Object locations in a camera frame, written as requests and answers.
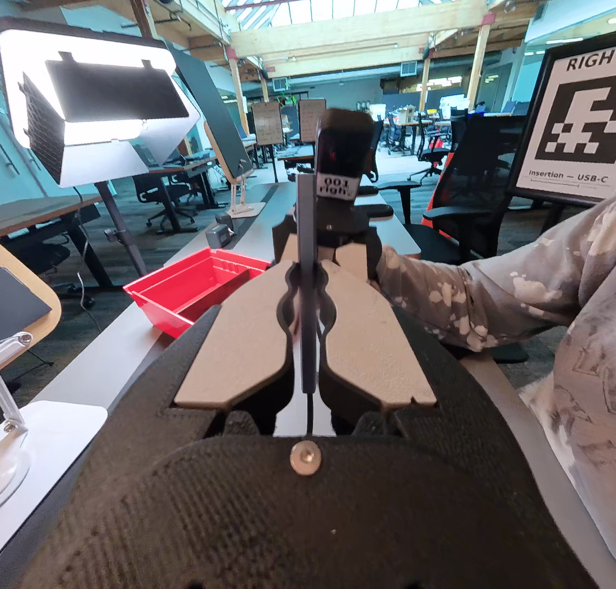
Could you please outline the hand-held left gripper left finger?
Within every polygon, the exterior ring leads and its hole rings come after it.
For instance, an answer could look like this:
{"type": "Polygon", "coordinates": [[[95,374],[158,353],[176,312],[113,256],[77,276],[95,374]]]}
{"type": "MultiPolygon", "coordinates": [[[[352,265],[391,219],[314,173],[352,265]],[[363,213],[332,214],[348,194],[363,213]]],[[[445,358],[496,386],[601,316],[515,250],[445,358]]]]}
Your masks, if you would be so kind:
{"type": "Polygon", "coordinates": [[[277,419],[295,386],[295,268],[283,260],[222,303],[175,395],[177,407],[277,419]]]}

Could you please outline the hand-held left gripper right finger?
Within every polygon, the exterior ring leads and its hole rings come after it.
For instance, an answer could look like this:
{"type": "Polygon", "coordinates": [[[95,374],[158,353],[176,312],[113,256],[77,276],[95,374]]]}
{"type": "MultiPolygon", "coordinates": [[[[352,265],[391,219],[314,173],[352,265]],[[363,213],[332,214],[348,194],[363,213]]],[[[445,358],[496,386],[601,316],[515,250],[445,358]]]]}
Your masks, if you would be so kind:
{"type": "Polygon", "coordinates": [[[332,414],[357,423],[437,398],[392,306],[369,283],[334,262],[320,263],[319,390],[332,414]]]}

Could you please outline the red plastic bin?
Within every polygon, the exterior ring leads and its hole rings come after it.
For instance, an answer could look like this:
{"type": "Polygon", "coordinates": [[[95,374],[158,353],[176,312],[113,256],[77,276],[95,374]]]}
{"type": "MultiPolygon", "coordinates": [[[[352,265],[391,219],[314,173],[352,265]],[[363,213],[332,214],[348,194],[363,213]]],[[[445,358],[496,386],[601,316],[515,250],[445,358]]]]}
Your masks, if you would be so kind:
{"type": "Polygon", "coordinates": [[[260,258],[207,247],[138,278],[124,291],[156,329],[176,339],[269,266],[260,258]]]}

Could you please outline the person's right forearm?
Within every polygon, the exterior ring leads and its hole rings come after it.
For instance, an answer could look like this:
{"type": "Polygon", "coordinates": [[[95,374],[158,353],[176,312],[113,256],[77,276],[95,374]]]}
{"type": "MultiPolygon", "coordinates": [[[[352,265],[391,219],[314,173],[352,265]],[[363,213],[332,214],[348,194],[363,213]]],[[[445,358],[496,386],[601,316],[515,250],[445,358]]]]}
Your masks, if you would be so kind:
{"type": "Polygon", "coordinates": [[[569,326],[593,297],[615,290],[615,198],[555,225],[530,244],[460,265],[382,246],[381,292],[448,345],[474,352],[569,326]]]}

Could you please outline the standing whiteboard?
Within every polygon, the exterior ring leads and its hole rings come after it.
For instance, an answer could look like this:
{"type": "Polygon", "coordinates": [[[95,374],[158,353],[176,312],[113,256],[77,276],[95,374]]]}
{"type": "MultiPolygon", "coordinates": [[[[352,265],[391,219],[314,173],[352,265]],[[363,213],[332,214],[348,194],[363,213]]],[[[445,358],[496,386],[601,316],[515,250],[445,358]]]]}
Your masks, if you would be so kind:
{"type": "Polygon", "coordinates": [[[327,108],[325,99],[300,99],[297,103],[299,138],[304,144],[314,144],[317,123],[327,108]]]}
{"type": "Polygon", "coordinates": [[[251,105],[251,112],[258,146],[284,143],[280,104],[277,100],[255,102],[251,105]]]}

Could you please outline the white folding board stand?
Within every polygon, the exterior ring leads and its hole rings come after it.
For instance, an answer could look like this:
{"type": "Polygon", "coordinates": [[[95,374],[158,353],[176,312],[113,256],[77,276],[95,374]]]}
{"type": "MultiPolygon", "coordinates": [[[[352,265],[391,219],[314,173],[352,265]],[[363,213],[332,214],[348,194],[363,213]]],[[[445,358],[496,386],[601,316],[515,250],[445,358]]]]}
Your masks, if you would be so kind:
{"type": "Polygon", "coordinates": [[[261,213],[266,204],[263,201],[246,202],[246,179],[243,178],[231,186],[230,208],[227,210],[227,215],[232,219],[253,218],[261,213]]]}
{"type": "Polygon", "coordinates": [[[102,407],[37,401],[19,409],[1,380],[1,549],[71,468],[107,419],[102,407]]]}

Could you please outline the grey power adapter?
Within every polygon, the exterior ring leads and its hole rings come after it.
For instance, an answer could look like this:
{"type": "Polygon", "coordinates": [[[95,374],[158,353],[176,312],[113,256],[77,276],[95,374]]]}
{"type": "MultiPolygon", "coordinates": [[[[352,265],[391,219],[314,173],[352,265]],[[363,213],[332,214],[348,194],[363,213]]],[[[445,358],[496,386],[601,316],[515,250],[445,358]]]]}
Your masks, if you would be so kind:
{"type": "Polygon", "coordinates": [[[230,215],[216,215],[215,222],[206,229],[206,240],[210,248],[225,248],[235,237],[234,222],[230,215]]]}

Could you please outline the red office chair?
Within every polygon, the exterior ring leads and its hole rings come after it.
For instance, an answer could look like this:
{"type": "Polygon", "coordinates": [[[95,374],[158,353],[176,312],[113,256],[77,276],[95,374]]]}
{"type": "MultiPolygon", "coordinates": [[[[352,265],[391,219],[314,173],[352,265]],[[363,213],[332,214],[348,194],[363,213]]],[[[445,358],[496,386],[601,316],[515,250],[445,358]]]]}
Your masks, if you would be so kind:
{"type": "MultiPolygon", "coordinates": [[[[453,149],[452,149],[452,150],[448,153],[448,155],[447,155],[446,159],[444,160],[444,163],[443,163],[443,169],[442,169],[442,171],[441,171],[441,174],[439,175],[439,178],[438,178],[438,180],[437,180],[436,186],[435,186],[434,191],[433,191],[433,193],[432,193],[431,199],[429,200],[429,203],[428,203],[428,205],[427,205],[426,212],[427,212],[427,211],[429,211],[429,210],[431,210],[431,209],[434,207],[434,196],[435,196],[435,194],[436,194],[436,188],[440,185],[440,183],[441,183],[441,179],[442,179],[442,176],[443,176],[443,174],[444,174],[445,170],[447,169],[448,165],[450,164],[451,159],[453,158],[453,155],[454,155],[454,153],[455,153],[455,148],[456,148],[456,146],[457,146],[457,145],[454,145],[454,146],[453,146],[453,149]]],[[[425,218],[422,218],[421,225],[422,225],[422,226],[429,227],[429,228],[431,228],[431,229],[433,228],[433,223],[432,223],[432,221],[427,220],[427,219],[425,219],[425,218]]]]}

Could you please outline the black mesh office chair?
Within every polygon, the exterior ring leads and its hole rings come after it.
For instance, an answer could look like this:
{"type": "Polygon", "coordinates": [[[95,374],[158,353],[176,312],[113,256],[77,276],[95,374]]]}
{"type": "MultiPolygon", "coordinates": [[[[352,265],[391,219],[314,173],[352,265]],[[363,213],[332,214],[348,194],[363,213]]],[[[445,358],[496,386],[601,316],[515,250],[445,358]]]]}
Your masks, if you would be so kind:
{"type": "Polygon", "coordinates": [[[432,225],[405,224],[424,261],[462,264],[497,255],[500,228],[509,208],[514,157],[522,140],[523,115],[471,116],[451,161],[436,185],[432,225]]]}

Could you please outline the black light stand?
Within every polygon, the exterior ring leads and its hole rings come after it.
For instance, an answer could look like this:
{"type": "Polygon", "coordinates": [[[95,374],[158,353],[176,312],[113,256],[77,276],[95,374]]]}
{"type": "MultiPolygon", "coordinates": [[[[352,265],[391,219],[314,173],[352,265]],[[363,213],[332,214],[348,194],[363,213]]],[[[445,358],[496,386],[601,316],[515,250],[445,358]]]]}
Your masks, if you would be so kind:
{"type": "Polygon", "coordinates": [[[94,184],[99,192],[102,200],[107,208],[107,211],[112,218],[112,222],[115,226],[115,230],[112,231],[112,235],[117,241],[125,248],[130,260],[133,263],[134,268],[137,271],[138,278],[141,278],[148,274],[147,268],[143,261],[142,254],[140,253],[134,236],[128,229],[124,218],[119,211],[118,205],[110,191],[107,182],[99,182],[94,184]]]}

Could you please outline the person's speckled sweatshirt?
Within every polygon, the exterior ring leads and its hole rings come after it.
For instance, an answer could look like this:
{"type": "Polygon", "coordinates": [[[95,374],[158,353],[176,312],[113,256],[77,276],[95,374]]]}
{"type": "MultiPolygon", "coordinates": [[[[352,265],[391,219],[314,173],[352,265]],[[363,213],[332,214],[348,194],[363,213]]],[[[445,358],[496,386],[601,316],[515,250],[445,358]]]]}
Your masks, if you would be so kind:
{"type": "Polygon", "coordinates": [[[615,278],[570,325],[552,372],[520,390],[615,555],[615,278]]]}

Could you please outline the framed marker sign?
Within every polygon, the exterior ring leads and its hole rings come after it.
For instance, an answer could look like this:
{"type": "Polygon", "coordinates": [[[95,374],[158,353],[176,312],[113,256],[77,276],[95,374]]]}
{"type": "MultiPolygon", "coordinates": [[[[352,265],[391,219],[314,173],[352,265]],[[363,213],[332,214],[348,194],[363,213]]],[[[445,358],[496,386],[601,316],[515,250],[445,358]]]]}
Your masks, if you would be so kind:
{"type": "Polygon", "coordinates": [[[615,32],[546,50],[508,191],[580,206],[615,196],[615,32]]]}

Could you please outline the studio light panel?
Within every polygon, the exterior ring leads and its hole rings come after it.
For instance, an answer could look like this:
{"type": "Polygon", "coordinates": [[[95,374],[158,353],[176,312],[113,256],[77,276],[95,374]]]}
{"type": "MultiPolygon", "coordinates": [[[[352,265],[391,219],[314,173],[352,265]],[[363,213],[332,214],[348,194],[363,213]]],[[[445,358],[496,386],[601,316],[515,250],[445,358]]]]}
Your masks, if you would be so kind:
{"type": "Polygon", "coordinates": [[[1,70],[11,128],[61,188],[162,165],[200,112],[174,80],[163,41],[1,18],[1,70]]]}

